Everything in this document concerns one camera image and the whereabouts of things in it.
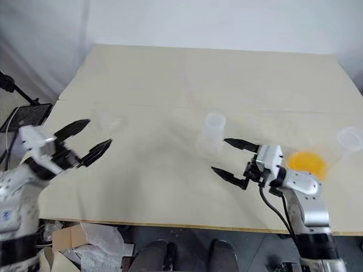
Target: orange liquid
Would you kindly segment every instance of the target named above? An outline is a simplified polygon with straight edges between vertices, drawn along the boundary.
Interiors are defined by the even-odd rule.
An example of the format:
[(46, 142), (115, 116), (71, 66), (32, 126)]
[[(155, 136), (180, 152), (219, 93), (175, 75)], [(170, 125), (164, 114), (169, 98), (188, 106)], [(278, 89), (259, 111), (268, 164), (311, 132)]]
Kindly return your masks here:
[(296, 171), (307, 171), (320, 179), (327, 178), (327, 163), (318, 154), (311, 151), (296, 152), (288, 159), (289, 168)]

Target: plastic bag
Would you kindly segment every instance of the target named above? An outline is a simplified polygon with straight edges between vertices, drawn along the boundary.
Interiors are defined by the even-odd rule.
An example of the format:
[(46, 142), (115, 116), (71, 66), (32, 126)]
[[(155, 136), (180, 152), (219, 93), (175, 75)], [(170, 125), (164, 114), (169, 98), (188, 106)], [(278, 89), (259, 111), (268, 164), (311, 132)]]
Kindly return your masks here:
[(43, 240), (44, 242), (48, 243), (52, 241), (52, 233), (53, 231), (58, 231), (63, 227), (63, 224), (59, 221), (54, 221), (53, 223), (46, 223), (44, 224), (44, 231), (43, 231)]
[(82, 255), (81, 269), (87, 272), (120, 272), (123, 252), (110, 255), (96, 245), (83, 245), (75, 251)]
[(124, 251), (124, 239), (116, 227), (91, 223), (81, 223), (81, 226), (90, 244), (97, 245), (110, 255)]

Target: white wall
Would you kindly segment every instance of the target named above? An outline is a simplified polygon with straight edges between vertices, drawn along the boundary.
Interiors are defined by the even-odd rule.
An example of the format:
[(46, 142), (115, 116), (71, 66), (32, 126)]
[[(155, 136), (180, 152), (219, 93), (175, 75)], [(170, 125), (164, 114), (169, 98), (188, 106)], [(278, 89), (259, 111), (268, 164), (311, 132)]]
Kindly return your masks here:
[(362, 0), (0, 0), (0, 68), (54, 100), (92, 43), (334, 53), (363, 89)]

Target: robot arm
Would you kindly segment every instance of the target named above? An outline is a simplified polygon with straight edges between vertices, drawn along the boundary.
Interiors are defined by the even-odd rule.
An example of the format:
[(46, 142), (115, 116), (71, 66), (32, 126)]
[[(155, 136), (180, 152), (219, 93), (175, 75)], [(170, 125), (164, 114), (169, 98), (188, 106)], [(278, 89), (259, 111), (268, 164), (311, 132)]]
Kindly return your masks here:
[[(300, 265), (289, 266), (288, 271), (345, 272), (344, 261), (339, 258), (329, 226), (322, 184), (317, 178), (308, 172), (283, 168), (280, 146), (257, 146), (239, 139), (225, 141), (255, 153), (244, 170), (245, 179), (235, 178), (223, 169), (212, 167), (212, 170), (243, 190), (247, 189), (250, 180), (258, 183), (261, 197), (284, 222), (300, 253)], [(270, 193), (282, 198), (287, 222), (265, 198), (263, 188), (266, 185), (270, 187)]]
[(49, 181), (68, 169), (88, 167), (109, 148), (111, 140), (96, 145), (83, 158), (65, 147), (64, 140), (79, 133), (90, 120), (79, 120), (54, 135), (42, 127), (19, 130), (31, 157), (0, 174), (0, 271), (38, 271), (37, 201)]

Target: blue logo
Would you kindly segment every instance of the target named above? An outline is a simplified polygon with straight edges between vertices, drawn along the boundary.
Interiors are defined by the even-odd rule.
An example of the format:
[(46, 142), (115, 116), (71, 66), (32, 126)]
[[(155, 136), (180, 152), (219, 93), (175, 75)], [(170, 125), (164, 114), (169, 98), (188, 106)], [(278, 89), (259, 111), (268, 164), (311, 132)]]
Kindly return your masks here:
[(8, 221), (10, 219), (10, 211), (4, 211), (4, 213), (2, 214), (2, 217), (3, 217), (4, 221)]

